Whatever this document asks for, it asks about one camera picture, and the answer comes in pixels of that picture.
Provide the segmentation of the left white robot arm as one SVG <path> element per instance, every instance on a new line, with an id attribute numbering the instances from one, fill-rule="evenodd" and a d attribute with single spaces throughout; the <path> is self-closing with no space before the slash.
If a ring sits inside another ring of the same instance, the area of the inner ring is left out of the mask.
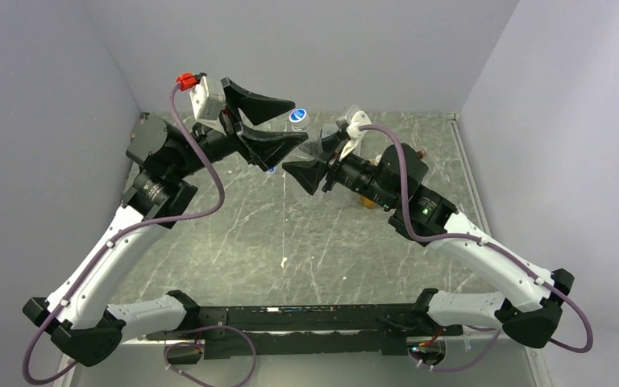
<path id="1" fill-rule="evenodd" d="M 197 188 L 187 177 L 206 170 L 218 192 L 214 163 L 232 154 L 268 171 L 305 142 L 304 133 L 261 131 L 260 124 L 290 112 L 289 100 L 252 93 L 224 78 L 210 84 L 203 73 L 178 77 L 176 91 L 189 93 L 195 123 L 143 114 L 126 154 L 139 169 L 107 230 L 68 280 L 45 298 L 32 298 L 23 313 L 78 364 L 92 367 L 121 343 L 160 331 L 193 336 L 199 305 L 173 290 L 157 299 L 114 305 L 111 298 L 145 252 L 178 222 Z"/>

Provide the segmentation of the orange juice bottle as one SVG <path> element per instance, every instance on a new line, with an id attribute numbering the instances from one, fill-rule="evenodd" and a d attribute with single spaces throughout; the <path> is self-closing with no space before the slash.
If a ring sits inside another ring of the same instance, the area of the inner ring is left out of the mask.
<path id="1" fill-rule="evenodd" d="M 372 208 L 376 207 L 376 204 L 372 200 L 370 200 L 370 199 L 368 199 L 368 198 L 366 198 L 366 197 L 364 197 L 362 195 L 359 196 L 359 202 L 361 203 L 362 206 L 365 206 L 365 207 L 367 207 L 369 209 L 372 209 Z"/>

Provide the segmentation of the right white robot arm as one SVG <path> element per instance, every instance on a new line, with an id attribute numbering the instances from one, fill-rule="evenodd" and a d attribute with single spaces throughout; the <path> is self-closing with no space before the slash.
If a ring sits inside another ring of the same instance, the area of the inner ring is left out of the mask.
<path id="1" fill-rule="evenodd" d="M 388 224 L 397 234 L 453 256 L 495 289 L 472 294 L 424 289 L 411 315 L 416 331 L 430 335 L 440 327 L 468 325 L 499 329 L 526 347 L 553 342 L 572 274 L 515 256 L 454 203 L 427 188 L 422 180 L 429 168 L 408 144 L 388 146 L 377 164 L 354 154 L 341 157 L 346 146 L 343 135 L 335 133 L 318 157 L 284 162 L 282 168 L 308 194 L 328 192 L 334 185 L 360 194 L 391 214 Z"/>

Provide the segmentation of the clear plastic bottle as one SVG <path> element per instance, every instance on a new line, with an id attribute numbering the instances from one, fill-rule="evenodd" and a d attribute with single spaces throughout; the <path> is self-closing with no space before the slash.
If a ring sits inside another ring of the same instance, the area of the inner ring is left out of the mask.
<path id="1" fill-rule="evenodd" d="M 319 153 L 319 136 L 321 129 L 333 129 L 338 128 L 335 124 L 323 124 L 321 127 L 308 125 L 300 130 L 293 130 L 288 124 L 285 128 L 285 134 L 290 135 L 299 135 L 299 134 L 307 134 L 308 138 L 294 148 L 288 156 L 284 158 L 284 162 L 289 161 L 299 161 L 299 160 L 313 160 L 313 159 L 321 159 L 318 158 Z"/>

